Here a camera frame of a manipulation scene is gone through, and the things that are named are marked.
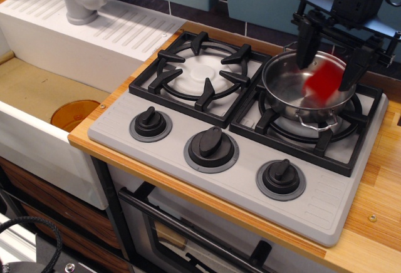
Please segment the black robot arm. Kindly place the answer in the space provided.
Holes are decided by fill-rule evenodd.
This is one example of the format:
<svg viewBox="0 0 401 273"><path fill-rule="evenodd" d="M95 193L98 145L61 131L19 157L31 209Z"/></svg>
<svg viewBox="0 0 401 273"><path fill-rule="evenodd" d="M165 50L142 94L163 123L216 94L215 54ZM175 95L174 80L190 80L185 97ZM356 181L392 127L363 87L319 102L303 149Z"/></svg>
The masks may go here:
<svg viewBox="0 0 401 273"><path fill-rule="evenodd" d="M351 52L339 91L350 90L375 64L390 66L400 43L400 31L379 19L383 3L400 7L391 0L299 0L292 18L298 27L298 68L311 64L322 39Z"/></svg>

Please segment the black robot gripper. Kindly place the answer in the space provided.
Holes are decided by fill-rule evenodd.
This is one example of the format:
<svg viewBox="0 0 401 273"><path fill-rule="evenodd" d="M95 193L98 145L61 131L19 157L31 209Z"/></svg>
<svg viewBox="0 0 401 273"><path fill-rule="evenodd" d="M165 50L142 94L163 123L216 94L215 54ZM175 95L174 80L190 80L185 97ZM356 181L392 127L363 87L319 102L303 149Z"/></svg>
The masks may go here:
<svg viewBox="0 0 401 273"><path fill-rule="evenodd" d="M400 38L378 18L383 3L400 6L391 0L300 0L292 20L298 25L298 68L311 64L322 37L353 50L339 91L349 91L374 62L390 66Z"/></svg>

